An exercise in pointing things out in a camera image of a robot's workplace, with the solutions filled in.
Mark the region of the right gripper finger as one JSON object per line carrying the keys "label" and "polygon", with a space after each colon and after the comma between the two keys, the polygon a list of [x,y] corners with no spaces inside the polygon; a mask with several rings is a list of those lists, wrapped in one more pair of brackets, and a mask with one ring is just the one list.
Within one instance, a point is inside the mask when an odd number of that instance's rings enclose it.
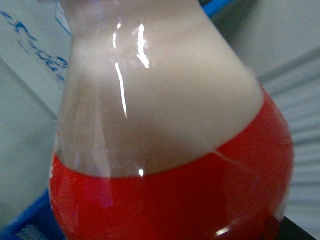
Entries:
{"label": "right gripper finger", "polygon": [[276,240],[316,240],[301,227],[285,217],[279,227]]}

